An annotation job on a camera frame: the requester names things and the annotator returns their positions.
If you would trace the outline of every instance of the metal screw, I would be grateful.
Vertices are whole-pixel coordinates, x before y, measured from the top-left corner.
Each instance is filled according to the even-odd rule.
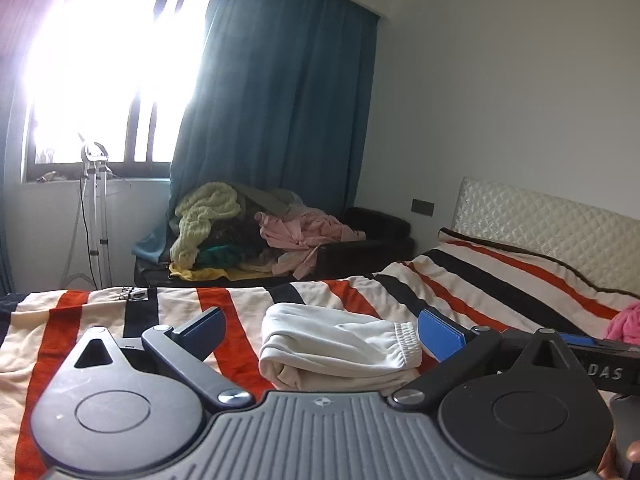
[[[398,390],[391,398],[398,404],[420,404],[424,400],[424,393],[420,390],[406,388],[404,390]]]
[[[240,388],[232,388],[221,392],[218,395],[218,400],[231,408],[242,408],[252,401],[252,396]]]

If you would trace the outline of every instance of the white garment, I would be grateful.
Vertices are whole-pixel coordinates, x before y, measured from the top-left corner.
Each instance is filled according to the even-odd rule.
[[[388,395],[418,376],[412,323],[323,306],[277,303],[262,320],[260,373],[279,390]]]

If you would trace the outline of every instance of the black leather armchair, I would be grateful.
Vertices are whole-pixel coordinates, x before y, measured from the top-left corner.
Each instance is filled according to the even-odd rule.
[[[366,240],[337,242],[318,247],[318,260],[310,280],[336,280],[379,272],[392,262],[412,259],[415,242],[409,237],[411,225],[395,216],[361,207],[347,209],[338,218],[356,231],[364,231]],[[294,282],[293,276],[273,276],[232,282],[226,278],[209,282],[187,282],[169,275],[167,265],[155,265],[136,258],[134,281],[137,286],[206,287],[277,286]]]

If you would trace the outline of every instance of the hand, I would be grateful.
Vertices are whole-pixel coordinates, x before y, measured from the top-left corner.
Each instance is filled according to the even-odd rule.
[[[640,462],[640,440],[636,440],[626,450],[627,459],[631,462]],[[623,480],[620,478],[618,467],[616,466],[616,435],[611,437],[611,442],[607,450],[604,452],[600,465],[597,469],[598,474],[604,480]]]

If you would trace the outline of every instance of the black power cord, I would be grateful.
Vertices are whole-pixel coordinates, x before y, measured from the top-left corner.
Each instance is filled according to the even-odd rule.
[[[91,279],[94,280],[95,290],[98,290],[98,284],[95,281],[94,266],[91,264],[91,253],[89,248],[89,228],[86,226],[86,215],[84,214],[84,190],[82,189],[82,179],[84,174],[80,176],[80,203],[82,205],[82,222],[84,222],[84,233],[86,234],[86,255],[89,257],[89,270],[91,271]]]

